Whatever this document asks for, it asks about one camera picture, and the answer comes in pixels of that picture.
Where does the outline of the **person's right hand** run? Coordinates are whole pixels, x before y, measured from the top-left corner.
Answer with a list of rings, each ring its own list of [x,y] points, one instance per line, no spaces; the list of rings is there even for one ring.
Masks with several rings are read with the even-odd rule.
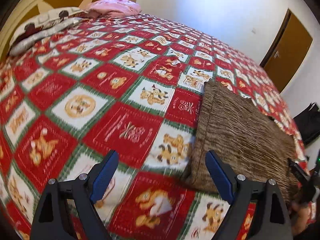
[[[300,205],[296,199],[291,203],[291,212],[296,212],[296,220],[291,221],[293,239],[316,239],[318,223],[308,225],[309,207]]]

